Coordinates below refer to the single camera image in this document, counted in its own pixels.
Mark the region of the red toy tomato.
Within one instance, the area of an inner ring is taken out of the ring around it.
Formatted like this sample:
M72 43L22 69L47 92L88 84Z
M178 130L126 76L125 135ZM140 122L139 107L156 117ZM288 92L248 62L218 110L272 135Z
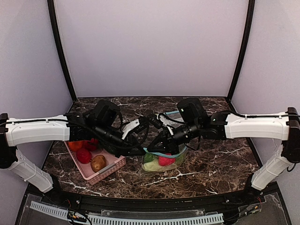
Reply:
M159 156L158 164L160 166L169 166L169 165L175 163L175 160L176 160L176 158L168 158L168 157Z

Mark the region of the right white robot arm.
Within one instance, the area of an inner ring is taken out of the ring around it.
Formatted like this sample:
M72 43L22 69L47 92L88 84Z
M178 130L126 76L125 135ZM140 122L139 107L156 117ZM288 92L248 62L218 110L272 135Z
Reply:
M281 140L282 146L250 178L250 189L262 191L285 169L300 161L300 116L289 107L276 114L243 115L230 111L209 116L200 100L189 97L177 104L183 124L167 128L147 147L148 153L179 153L181 144L194 138L226 140L235 138L269 138Z

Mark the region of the green toy bell pepper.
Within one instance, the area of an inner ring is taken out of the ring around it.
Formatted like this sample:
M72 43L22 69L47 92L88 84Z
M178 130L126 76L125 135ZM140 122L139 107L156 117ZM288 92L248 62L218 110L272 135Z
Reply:
M180 155L176 158L176 160L175 160L176 165L181 165L181 164L184 162L185 156L186 156L187 152L188 152L188 150L185 149L185 150L183 151L183 153L180 154Z

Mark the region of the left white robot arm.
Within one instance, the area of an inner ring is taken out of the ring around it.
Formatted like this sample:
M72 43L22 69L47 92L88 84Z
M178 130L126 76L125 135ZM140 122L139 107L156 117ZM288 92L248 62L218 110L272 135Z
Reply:
M8 169L29 182L42 193L59 192L58 179L29 161L17 146L45 141L83 141L95 138L114 150L115 156L144 155L142 144L134 134L149 130L146 117L113 127L116 118L122 118L120 108L107 100L84 113L66 113L48 118L15 119L8 114L0 116L0 167Z

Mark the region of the green toy leafy vegetable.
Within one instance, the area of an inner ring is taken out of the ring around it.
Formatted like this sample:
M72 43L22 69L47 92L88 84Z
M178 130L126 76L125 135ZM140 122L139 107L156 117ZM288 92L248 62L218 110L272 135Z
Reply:
M156 159L157 159L157 157L155 155L150 154L150 153L146 153L143 156L143 164L152 162L153 160L156 160Z

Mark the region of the clear zip bag blue zipper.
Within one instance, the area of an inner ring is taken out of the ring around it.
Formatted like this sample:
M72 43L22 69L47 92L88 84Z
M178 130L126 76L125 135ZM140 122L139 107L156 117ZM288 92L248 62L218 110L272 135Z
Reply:
M179 146L180 152L176 155L170 153L148 152L142 158L142 170L146 173L164 173L181 166L185 160L188 149L185 145Z

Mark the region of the pink perforated plastic basket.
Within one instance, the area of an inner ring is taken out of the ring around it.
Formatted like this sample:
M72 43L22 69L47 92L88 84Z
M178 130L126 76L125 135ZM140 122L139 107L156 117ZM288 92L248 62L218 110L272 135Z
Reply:
M126 164L126 158L124 156L115 157L113 154L107 152L105 149L100 148L91 152L91 155L92 158L96 157L97 155L103 155L106 159L106 167L104 167L98 172L94 172L90 166L90 163L82 164L78 161L76 153L70 150L68 142L64 142L64 144L80 174L91 185L100 182L101 180L116 172Z

